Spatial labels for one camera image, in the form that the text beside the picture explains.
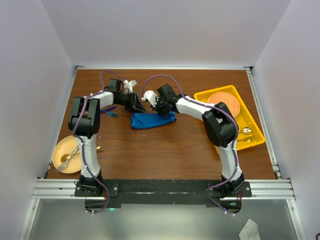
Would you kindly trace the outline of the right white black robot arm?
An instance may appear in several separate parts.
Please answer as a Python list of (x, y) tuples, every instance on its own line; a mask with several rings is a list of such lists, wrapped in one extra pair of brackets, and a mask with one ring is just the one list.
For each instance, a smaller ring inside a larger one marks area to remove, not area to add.
[(235, 196), (241, 190), (245, 178), (237, 154), (239, 127), (227, 105), (223, 102), (200, 102), (182, 93), (177, 95), (168, 84), (157, 91), (158, 93), (146, 91), (142, 101), (149, 102), (151, 108), (159, 115), (167, 117), (169, 113), (175, 112), (203, 122), (208, 139), (219, 151), (222, 183), (217, 186), (222, 188), (227, 196)]

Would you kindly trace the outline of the purple plastic knife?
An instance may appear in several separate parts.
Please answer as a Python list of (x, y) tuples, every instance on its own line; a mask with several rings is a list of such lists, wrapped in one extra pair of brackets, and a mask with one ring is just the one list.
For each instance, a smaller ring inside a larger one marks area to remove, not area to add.
[(103, 114), (103, 113), (109, 113), (111, 111), (113, 111), (117, 106), (111, 106), (111, 107), (108, 107), (108, 108), (104, 108), (104, 109), (101, 109), (100, 110), (100, 113)]

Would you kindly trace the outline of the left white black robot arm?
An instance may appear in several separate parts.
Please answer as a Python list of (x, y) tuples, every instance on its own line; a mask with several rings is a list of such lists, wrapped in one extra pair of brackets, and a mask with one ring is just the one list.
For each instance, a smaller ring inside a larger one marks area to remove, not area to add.
[(110, 79), (102, 90), (72, 100), (68, 128), (76, 138), (81, 157), (78, 188), (92, 196), (106, 189), (98, 163), (96, 140), (101, 124), (101, 110), (112, 105), (124, 106), (131, 113), (143, 113), (144, 107), (134, 91), (135, 80)]

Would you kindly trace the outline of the blue cloth napkin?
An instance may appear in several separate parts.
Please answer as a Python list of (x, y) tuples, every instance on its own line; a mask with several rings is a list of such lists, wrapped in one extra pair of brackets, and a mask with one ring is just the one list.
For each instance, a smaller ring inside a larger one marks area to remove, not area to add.
[(158, 113), (133, 113), (130, 118), (131, 128), (144, 130), (161, 127), (176, 121), (176, 114), (171, 111), (169, 116), (164, 117)]

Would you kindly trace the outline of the blue plastic fork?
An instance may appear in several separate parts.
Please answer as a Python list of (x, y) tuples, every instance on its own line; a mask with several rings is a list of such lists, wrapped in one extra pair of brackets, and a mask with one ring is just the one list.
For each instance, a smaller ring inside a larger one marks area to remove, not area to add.
[(108, 112), (108, 111), (106, 111), (105, 113), (106, 113), (107, 115), (109, 115), (110, 117), (113, 117), (113, 118), (114, 118), (114, 117), (117, 117), (117, 115), (118, 115), (117, 113)]

